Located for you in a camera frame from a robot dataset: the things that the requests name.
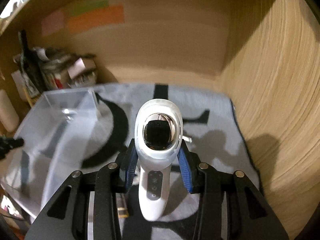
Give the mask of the black gold cosmetic tube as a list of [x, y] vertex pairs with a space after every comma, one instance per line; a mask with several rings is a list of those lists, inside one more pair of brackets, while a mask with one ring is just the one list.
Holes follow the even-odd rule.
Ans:
[[129, 212], [127, 209], [125, 194], [117, 193], [117, 212], [119, 218], [127, 218], [129, 217]]

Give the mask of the green sticky note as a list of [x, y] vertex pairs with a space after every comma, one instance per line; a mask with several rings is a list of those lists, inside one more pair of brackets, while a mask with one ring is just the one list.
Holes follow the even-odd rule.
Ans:
[[89, 11], [108, 7], [109, 2], [108, 0], [102, 0], [102, 1], [81, 1], [74, 3], [68, 7], [68, 14], [70, 16], [77, 16], [83, 13], [87, 13]]

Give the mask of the pink sticky note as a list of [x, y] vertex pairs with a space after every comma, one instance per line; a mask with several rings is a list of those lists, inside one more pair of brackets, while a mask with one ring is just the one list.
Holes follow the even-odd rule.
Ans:
[[52, 35], [65, 27], [65, 17], [61, 10], [52, 12], [41, 21], [42, 36]]

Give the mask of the stack of books and papers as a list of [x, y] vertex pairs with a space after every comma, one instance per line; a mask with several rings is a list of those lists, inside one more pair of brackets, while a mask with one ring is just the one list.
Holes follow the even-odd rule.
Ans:
[[34, 50], [39, 58], [41, 72], [49, 90], [80, 88], [92, 86], [96, 83], [97, 66], [95, 70], [81, 74], [73, 80], [69, 77], [67, 70], [79, 58], [94, 61], [94, 54], [79, 55], [68, 53], [63, 49], [41, 47], [35, 47]]

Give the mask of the clear plastic storage bin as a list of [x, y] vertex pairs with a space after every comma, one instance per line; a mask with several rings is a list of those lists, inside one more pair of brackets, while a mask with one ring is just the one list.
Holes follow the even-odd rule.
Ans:
[[93, 88], [45, 92], [15, 133], [24, 145], [9, 153], [1, 186], [35, 219], [54, 192], [79, 170], [100, 116]]

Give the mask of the dark wine bottle elephant label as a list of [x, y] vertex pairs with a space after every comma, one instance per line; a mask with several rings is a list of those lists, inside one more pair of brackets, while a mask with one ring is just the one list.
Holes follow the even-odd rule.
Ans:
[[20, 70], [24, 80], [25, 87], [31, 98], [35, 98], [47, 91], [36, 51], [28, 47], [26, 31], [18, 33], [22, 52], [20, 54]]

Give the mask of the orange sticky note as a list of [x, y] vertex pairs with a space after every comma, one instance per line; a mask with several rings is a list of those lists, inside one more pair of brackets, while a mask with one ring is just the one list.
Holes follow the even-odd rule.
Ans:
[[123, 5], [113, 5], [73, 16], [66, 21], [66, 27], [71, 33], [77, 34], [92, 28], [124, 22]]

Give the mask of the grey black patterned mat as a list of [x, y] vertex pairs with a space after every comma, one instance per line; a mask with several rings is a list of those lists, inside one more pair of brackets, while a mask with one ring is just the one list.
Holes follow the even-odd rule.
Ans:
[[188, 87], [151, 84], [106, 84], [92, 87], [100, 116], [93, 128], [80, 171], [94, 172], [115, 160], [134, 136], [135, 120], [147, 101], [164, 98], [175, 103], [183, 117], [190, 151], [217, 170], [243, 170], [255, 186], [259, 176], [239, 131], [231, 100], [219, 93]]

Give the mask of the white small card box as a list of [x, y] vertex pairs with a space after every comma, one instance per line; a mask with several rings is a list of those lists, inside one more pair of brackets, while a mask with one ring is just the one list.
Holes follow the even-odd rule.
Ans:
[[81, 74], [90, 72], [96, 69], [95, 62], [92, 59], [79, 58], [70, 66], [68, 70], [69, 77], [73, 80]]

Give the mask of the white handheld massager device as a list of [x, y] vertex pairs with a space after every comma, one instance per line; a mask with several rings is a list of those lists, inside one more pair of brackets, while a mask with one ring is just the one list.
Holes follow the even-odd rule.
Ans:
[[138, 111], [134, 135], [140, 163], [139, 206], [143, 217], [153, 222], [167, 205], [171, 166], [183, 139], [179, 108], [165, 99], [147, 101]]

